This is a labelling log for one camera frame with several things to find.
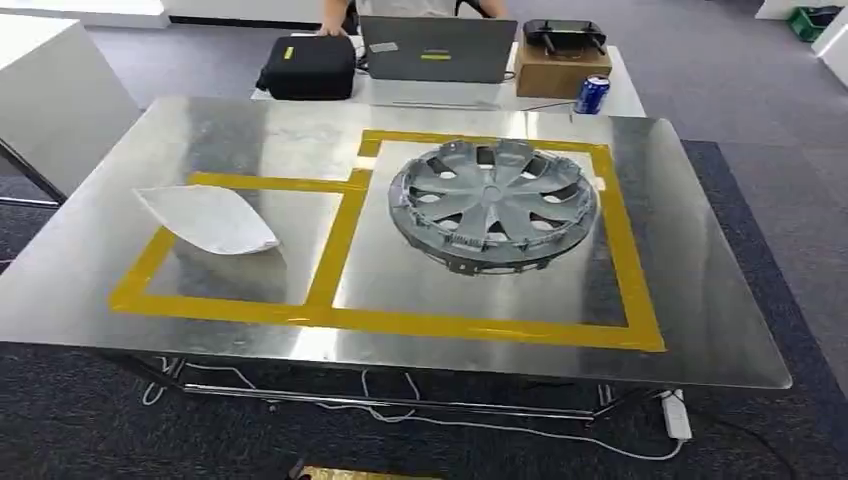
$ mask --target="folded white sheet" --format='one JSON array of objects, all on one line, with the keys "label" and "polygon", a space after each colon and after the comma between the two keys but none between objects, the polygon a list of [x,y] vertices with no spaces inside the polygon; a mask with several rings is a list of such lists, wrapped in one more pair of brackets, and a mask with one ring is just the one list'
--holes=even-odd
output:
[{"label": "folded white sheet", "polygon": [[134,191],[165,228],[207,252],[239,255],[280,244],[262,217],[232,190],[190,185]]}]

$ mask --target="person's hand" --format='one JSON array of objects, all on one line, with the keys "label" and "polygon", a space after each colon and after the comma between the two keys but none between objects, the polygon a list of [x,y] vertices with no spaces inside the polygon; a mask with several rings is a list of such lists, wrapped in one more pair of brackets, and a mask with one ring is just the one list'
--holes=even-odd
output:
[{"label": "person's hand", "polygon": [[321,29],[318,30],[319,37],[346,37],[347,32],[344,31],[341,25],[336,25],[333,23],[325,23],[321,25]]}]

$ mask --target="dark carpet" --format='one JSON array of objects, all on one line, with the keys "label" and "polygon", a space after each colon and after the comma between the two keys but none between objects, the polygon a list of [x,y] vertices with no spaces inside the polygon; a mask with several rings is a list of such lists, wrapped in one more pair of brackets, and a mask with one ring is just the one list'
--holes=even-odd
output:
[{"label": "dark carpet", "polygon": [[[800,478],[848,477],[842,460],[848,458],[848,403],[717,145],[685,146],[795,379],[785,392],[687,389],[687,405],[759,433]],[[44,218],[43,212],[0,210],[0,252],[17,251]],[[246,365],[244,371],[260,386],[351,393],[359,388],[358,375],[344,370]],[[415,379],[428,399],[563,406],[591,395],[588,386],[490,375],[429,373]],[[375,372],[370,385],[379,394],[409,394],[397,372]],[[695,439],[678,457],[645,462],[570,441],[411,422],[387,425],[364,412],[306,404],[166,394],[143,407],[143,388],[88,353],[0,345],[0,477],[282,478],[299,455],[313,465],[461,479],[790,477],[753,436],[710,415],[691,416]],[[658,401],[625,413],[589,428],[426,415],[590,435],[642,454],[671,450]]]}]

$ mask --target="blue can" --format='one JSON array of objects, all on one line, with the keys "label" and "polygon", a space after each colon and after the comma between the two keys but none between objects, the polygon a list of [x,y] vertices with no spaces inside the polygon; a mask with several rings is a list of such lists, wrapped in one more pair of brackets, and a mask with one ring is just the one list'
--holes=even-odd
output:
[{"label": "blue can", "polygon": [[609,78],[604,75],[591,75],[583,82],[577,97],[575,113],[596,115],[601,111],[601,103],[609,92]]}]

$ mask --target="laptop lid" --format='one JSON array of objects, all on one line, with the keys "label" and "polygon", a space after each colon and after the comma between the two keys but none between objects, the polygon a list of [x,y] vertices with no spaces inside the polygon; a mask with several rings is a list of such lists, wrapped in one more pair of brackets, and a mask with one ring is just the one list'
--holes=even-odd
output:
[{"label": "laptop lid", "polygon": [[518,22],[362,16],[373,78],[501,83]]}]

